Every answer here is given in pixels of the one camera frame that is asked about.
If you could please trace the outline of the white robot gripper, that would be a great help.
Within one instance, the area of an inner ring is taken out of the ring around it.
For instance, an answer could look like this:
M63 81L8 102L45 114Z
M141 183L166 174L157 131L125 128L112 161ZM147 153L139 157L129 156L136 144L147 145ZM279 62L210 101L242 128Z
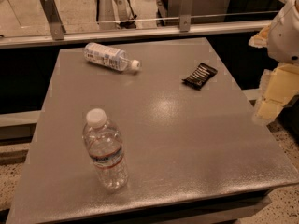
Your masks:
M256 124L269 124L299 92L299 65L292 64L299 63L298 0L288 0L270 26L250 38L249 45L267 47L269 57L280 62L273 71L263 72L252 116Z

